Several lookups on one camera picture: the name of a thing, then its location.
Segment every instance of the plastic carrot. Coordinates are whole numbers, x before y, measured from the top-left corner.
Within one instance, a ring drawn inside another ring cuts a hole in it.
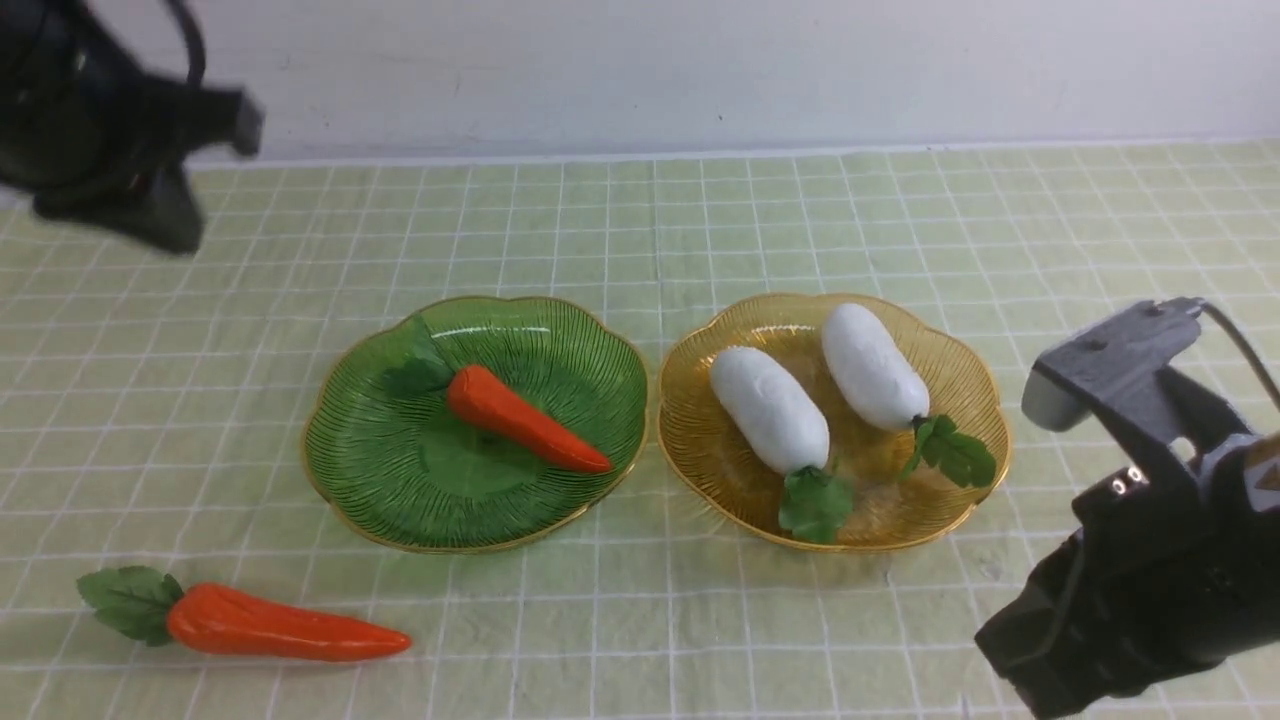
[[[289,607],[216,583],[186,592],[143,566],[105,569],[76,587],[104,625],[157,647],[178,642],[210,655],[356,662],[403,652],[408,635],[340,615]]]
[[[613,469],[603,452],[534,407],[484,365],[454,372],[426,328],[415,343],[413,357],[388,370],[385,378],[399,393],[444,391],[449,410],[465,423],[521,445],[557,468],[590,474]]]

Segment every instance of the green checkered tablecloth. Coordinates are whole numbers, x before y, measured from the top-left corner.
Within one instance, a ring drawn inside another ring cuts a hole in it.
[[[201,173],[195,260],[0,217],[0,706],[14,720],[1027,717],[973,646],[1120,466],[1016,409],[1047,345],[1130,300],[1210,296],[1280,360],[1280,143]],[[653,447],[600,506],[492,556],[356,538],[303,478],[319,383],[435,300],[556,295],[657,368],[767,291],[886,297],[991,364],[1007,483],[886,557],[800,555],[709,511]],[[1184,368],[1277,414],[1217,332]],[[141,648],[78,575],[145,562],[413,634],[317,667]],[[1280,652],[1091,717],[1280,716]]]

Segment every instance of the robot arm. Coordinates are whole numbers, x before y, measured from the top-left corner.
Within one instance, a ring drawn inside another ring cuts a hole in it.
[[[0,184],[45,219],[115,232],[169,254],[200,247],[204,218],[183,161],[259,151],[262,111],[201,85],[205,49],[183,0],[165,0],[186,78],[143,70],[82,0],[0,1]]]
[[[1169,365],[1199,337],[1202,314],[1280,401],[1230,320],[1185,297],[1084,329],[1041,355],[1027,382],[1028,419],[1064,432],[1092,414],[1133,462],[1073,501],[1080,529],[975,638],[1039,720],[1280,641],[1280,436],[1257,437]],[[1194,452],[1179,454],[1179,439]]]

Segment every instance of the white wall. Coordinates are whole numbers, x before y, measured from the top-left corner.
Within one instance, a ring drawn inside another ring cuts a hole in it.
[[[148,63],[159,0],[91,0]],[[1280,135],[1280,0],[195,0],[265,155]]]

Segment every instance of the gold plate rim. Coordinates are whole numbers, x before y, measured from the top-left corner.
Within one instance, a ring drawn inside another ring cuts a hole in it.
[[[778,300],[837,300],[837,301],[846,301],[846,302],[858,302],[859,305],[864,305],[864,302],[861,302],[861,301],[869,300],[869,301],[872,301],[874,304],[888,305],[888,306],[893,307],[895,310],[902,313],[902,315],[905,315],[913,323],[915,323],[916,325],[919,325],[919,328],[922,331],[928,332],[928,333],[933,333],[936,336],[941,336],[941,337],[943,337],[943,338],[946,338],[946,340],[948,340],[948,341],[959,345],[960,347],[963,347],[965,350],[965,352],[969,352],[975,359],[978,359],[978,364],[982,368],[982,372],[986,375],[987,382],[991,383],[991,387],[992,387],[992,389],[993,389],[993,392],[996,395],[996,398],[997,398],[997,415],[1000,418],[1000,424],[1001,424],[1001,427],[1005,430],[1005,454],[1004,454],[1005,460],[1004,460],[1004,462],[1001,462],[1000,468],[997,469],[997,471],[996,471],[996,480],[993,483],[991,483],[991,487],[987,488],[987,492],[984,492],[980,497],[978,497],[977,500],[974,500],[973,502],[970,502],[969,506],[965,509],[965,511],[960,512],[956,516],[956,519],[952,520],[951,523],[948,523],[946,527],[940,528],[940,529],[934,530],[933,533],[929,533],[928,536],[923,536],[920,538],[915,538],[915,539],[905,541],[905,542],[897,542],[897,543],[886,543],[886,544],[878,546],[878,547],[852,547],[852,546],[846,546],[846,544],[818,544],[818,543],[810,543],[810,542],[797,541],[795,538],[783,537],[783,536],[780,536],[780,534],[771,533],[768,530],[760,529],[760,528],[758,528],[758,527],[748,523],[746,520],[742,520],[737,515],[730,512],[727,509],[724,509],[723,506],[721,506],[721,503],[716,502],[712,498],[710,495],[708,495],[705,491],[703,491],[703,488],[700,488],[698,486],[698,483],[695,483],[689,475],[686,475],[684,473],[684,470],[680,469],[680,465],[676,464],[675,459],[672,459],[672,456],[671,456],[669,450],[667,448],[667,438],[663,437],[663,430],[662,430],[662,414],[666,411],[666,406],[667,406],[666,397],[663,396],[663,389],[662,389],[663,384],[664,384],[663,383],[663,378],[667,375],[667,370],[668,370],[668,366],[671,364],[672,357],[676,356],[676,350],[678,350],[682,345],[685,345],[687,342],[691,342],[692,340],[698,338],[699,336],[701,336],[704,333],[709,333],[713,329],[716,329],[716,327],[719,323],[722,323],[724,320],[724,318],[731,311],[733,311],[735,309],[737,309],[737,307],[740,307],[742,305],[746,305],[749,302],[760,302],[760,301],[767,301],[767,300],[772,300],[772,299],[778,299]],[[901,305],[897,305],[897,304],[895,304],[892,301],[884,300],[883,297],[876,297],[876,296],[863,295],[863,293],[856,293],[856,292],[823,292],[823,293],[817,293],[817,295],[808,295],[808,293],[803,293],[803,292],[764,292],[764,293],[759,293],[759,295],[753,295],[750,297],[744,297],[742,300],[739,300],[737,302],[733,302],[733,304],[726,306],[723,310],[721,310],[719,313],[717,313],[710,320],[708,320],[707,324],[704,324],[704,325],[701,325],[701,327],[699,327],[699,328],[696,328],[696,329],[686,333],[685,337],[680,338],[676,343],[673,343],[671,346],[671,350],[667,351],[666,357],[663,357],[663,360],[662,360],[662,366],[658,370],[658,382],[657,382],[657,386],[658,386],[658,447],[662,450],[662,456],[667,461],[667,466],[671,468],[671,470],[673,473],[676,473],[676,477],[678,477],[685,483],[686,487],[689,487],[691,491],[694,491],[695,493],[698,493],[703,498],[703,501],[705,501],[709,506],[712,506],[713,509],[716,509],[717,512],[719,512],[721,515],[723,515],[730,521],[735,523],[740,528],[750,532],[751,534],[754,534],[754,536],[756,536],[759,538],[767,539],[767,541],[769,541],[772,543],[776,543],[776,544],[790,547],[792,550],[803,550],[803,551],[808,551],[808,552],[845,553],[845,555],[883,555],[883,553],[888,553],[888,552],[896,552],[896,551],[900,551],[900,550],[908,550],[908,548],[911,548],[911,547],[919,547],[922,544],[931,543],[931,542],[933,542],[933,541],[936,541],[936,539],[938,539],[941,537],[945,537],[945,536],[950,534],[956,528],[959,528],[960,525],[963,525],[965,523],[965,520],[968,520],[973,515],[974,510],[977,510],[979,505],[982,505],[988,497],[991,497],[996,492],[997,488],[1000,488],[1000,486],[1004,484],[1005,478],[1009,475],[1009,468],[1012,464],[1012,457],[1014,457],[1014,437],[1012,437],[1012,430],[1011,430],[1011,428],[1009,425],[1009,420],[1005,418],[1005,413],[1002,410],[1000,410],[1000,407],[1001,407],[998,405],[998,401],[1000,401],[1000,384],[996,382],[996,377],[992,374],[991,366],[987,365],[987,361],[983,360],[982,355],[979,355],[973,347],[970,347],[969,343],[964,342],[963,340],[960,340],[960,338],[957,338],[955,336],[945,333],[945,332],[940,331],[938,328],[934,328],[933,325],[931,325],[931,324],[925,323],[924,320],[922,320],[920,316],[916,315],[915,313],[911,313],[906,307],[902,307]]]
[[[590,318],[591,322],[595,323],[596,327],[599,327],[600,332],[607,333],[609,336],[613,336],[614,338],[622,341],[626,345],[626,347],[635,355],[636,360],[640,361],[640,369],[644,370],[645,404],[644,404],[644,414],[643,414],[644,427],[640,430],[640,445],[636,447],[636,451],[631,456],[631,460],[627,462],[626,468],[623,468],[622,471],[618,473],[618,477],[614,478],[613,482],[611,482],[608,486],[605,486],[604,489],[600,491],[600,493],[594,500],[591,500],[590,502],[584,502],[581,506],[577,507],[577,510],[573,510],[572,512],[570,512],[564,518],[557,520],[556,523],[553,523],[553,524],[550,524],[550,525],[548,525],[548,527],[545,527],[545,528],[543,528],[543,529],[540,529],[538,532],[530,533],[530,534],[524,536],[521,538],[516,538],[516,539],[511,539],[511,541],[506,541],[506,542],[500,542],[500,543],[476,546],[476,547],[428,547],[428,546],[412,546],[412,544],[403,544],[403,543],[392,542],[392,541],[388,541],[388,539],[384,539],[384,538],[379,538],[378,536],[375,536],[375,534],[365,530],[364,528],[361,528],[360,525],[357,525],[351,518],[348,518],[347,514],[342,511],[342,507],[339,507],[338,505],[335,505],[329,498],[329,496],[324,492],[323,487],[320,486],[320,482],[316,479],[315,473],[311,470],[311,461],[310,461],[310,456],[307,454],[307,436],[311,434],[311,424],[315,421],[316,416],[320,414],[320,406],[321,406],[321,404],[324,401],[325,389],[329,387],[330,380],[333,380],[334,373],[343,364],[343,361],[346,361],[347,357],[351,356],[351,354],[356,352],[356,350],[358,350],[361,346],[364,346],[367,342],[371,342],[371,341],[374,341],[374,340],[376,340],[379,337],[383,337],[385,334],[390,334],[390,333],[401,329],[402,327],[404,327],[404,324],[412,322],[413,318],[421,315],[422,313],[426,313],[428,310],[433,310],[435,307],[440,307],[442,305],[449,305],[452,302],[463,302],[463,301],[475,301],[475,300],[484,300],[484,301],[489,301],[489,302],[507,302],[507,304],[529,302],[529,301],[550,301],[550,302],[558,302],[558,304],[561,304],[561,305],[563,305],[566,307],[571,307],[571,309],[581,313],[582,315]],[[353,532],[355,534],[357,534],[357,536],[360,536],[360,537],[365,538],[366,541],[372,542],[375,544],[380,544],[383,547],[389,547],[392,550],[399,550],[402,552],[410,552],[410,553],[413,553],[413,555],[488,555],[488,553],[493,553],[493,552],[503,552],[503,551],[507,551],[507,550],[515,550],[517,547],[524,547],[526,544],[532,544],[532,543],[535,543],[535,542],[545,538],[547,536],[550,536],[556,530],[559,530],[564,525],[568,525],[570,523],[580,519],[582,515],[585,515],[588,511],[590,511],[593,507],[595,507],[602,500],[604,500],[605,497],[608,497],[609,493],[612,493],[614,489],[617,489],[617,487],[622,483],[622,480],[627,479],[627,477],[631,474],[631,471],[635,470],[636,465],[640,462],[640,457],[644,455],[645,448],[649,446],[649,425],[652,424],[652,420],[653,420],[653,392],[654,392],[654,383],[650,382],[652,377],[653,375],[650,373],[649,363],[645,360],[644,354],[640,352],[640,348],[636,347],[636,345],[634,342],[631,342],[626,337],[618,334],[617,332],[609,329],[603,322],[600,322],[599,318],[595,316],[594,313],[591,313],[586,307],[582,307],[581,305],[579,305],[576,302],[572,302],[570,300],[564,300],[564,299],[561,299],[561,297],[554,297],[554,296],[550,296],[550,295],[522,295],[522,296],[518,296],[518,297],[498,297],[498,296],[493,296],[493,295],[458,295],[456,297],[445,297],[445,299],[442,299],[442,300],[436,300],[435,302],[430,302],[428,305],[424,305],[422,307],[419,307],[417,310],[415,310],[413,313],[410,313],[408,315],[406,315],[404,318],[402,318],[399,322],[397,322],[394,325],[390,325],[389,328],[384,328],[384,329],[380,329],[380,331],[378,331],[375,333],[370,333],[370,334],[365,336],[364,338],[361,338],[360,341],[353,342],[351,345],[351,347],[348,347],[337,360],[334,360],[333,365],[329,368],[329,372],[325,374],[324,382],[320,383],[320,389],[316,392],[316,398],[315,398],[315,402],[312,404],[311,414],[307,416],[306,424],[302,425],[302,433],[301,433],[301,436],[298,438],[300,451],[302,454],[302,470],[306,474],[307,483],[311,484],[311,489],[314,489],[316,492],[316,495],[319,495],[320,498],[324,500],[325,505],[338,518],[338,520],[343,525],[346,525],[347,529],[349,529],[351,532]]]

